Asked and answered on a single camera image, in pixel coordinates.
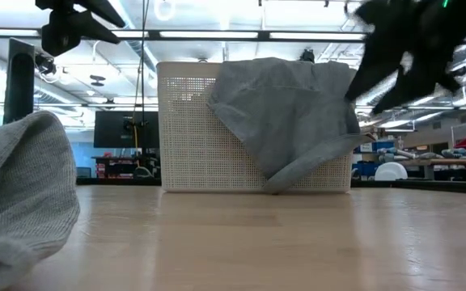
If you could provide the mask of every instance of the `ceiling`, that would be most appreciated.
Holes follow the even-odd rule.
[[[127,29],[142,28],[142,0],[109,1],[127,23]],[[365,30],[346,18],[344,1],[265,0],[262,7],[257,0],[150,0],[146,26],[148,29],[176,30],[288,30],[303,32],[361,32]],[[354,10],[358,1],[352,1]],[[49,11],[35,7],[35,0],[0,0],[0,28],[39,28],[49,21]],[[40,40],[26,40],[40,49]],[[0,38],[0,70],[6,70],[8,39]],[[326,43],[257,43],[222,41],[147,41],[144,53],[156,65],[160,61],[223,60],[239,61],[260,57],[279,57],[297,60],[304,49],[313,49],[316,62],[340,61],[357,68],[364,48],[361,44]],[[138,80],[141,43],[123,41],[118,45],[84,40],[77,48],[55,58],[55,75],[36,76],[37,102],[42,103],[103,103],[114,99],[115,103],[134,103]],[[466,46],[455,58],[455,65],[466,65]],[[104,86],[91,85],[91,75],[105,77]],[[146,70],[144,93],[147,103],[157,104],[156,75]],[[392,86],[384,83],[383,88]],[[372,105],[379,98],[377,88],[363,96],[358,105]],[[0,102],[4,100],[0,90]],[[450,106],[454,101],[442,91],[431,99],[424,99],[418,106]],[[69,126],[94,124],[94,110],[98,108],[58,108],[59,115],[67,116]],[[437,110],[402,110],[386,112],[382,116],[366,116],[370,109],[359,108],[364,124],[385,124],[390,120],[417,120],[432,115],[440,118]]]

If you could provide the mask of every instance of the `gray fabric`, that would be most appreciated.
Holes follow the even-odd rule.
[[[371,141],[360,134],[354,109],[344,99],[354,75],[333,61],[225,62],[208,106],[268,179],[264,190],[280,192],[321,163]]]
[[[0,127],[0,289],[66,243],[79,213],[75,173],[55,115]]]

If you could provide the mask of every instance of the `computer monitor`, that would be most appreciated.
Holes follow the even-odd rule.
[[[134,130],[130,126],[132,112],[96,112],[95,148],[134,148]],[[142,112],[134,113],[134,123],[143,120]],[[138,148],[159,148],[159,119],[157,112],[145,112],[146,126],[138,127]]]

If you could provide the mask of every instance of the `gray towel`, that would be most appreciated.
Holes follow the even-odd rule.
[[[37,112],[0,127],[0,289],[66,243],[79,213],[62,124]]]
[[[344,99],[354,74],[333,61],[224,62],[208,106],[268,179],[264,190],[280,192],[371,141]]]

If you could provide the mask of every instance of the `perforated basket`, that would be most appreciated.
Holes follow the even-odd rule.
[[[219,64],[158,64],[161,174],[167,192],[261,192],[265,178],[206,105]],[[292,191],[348,192],[351,153],[326,162]]]

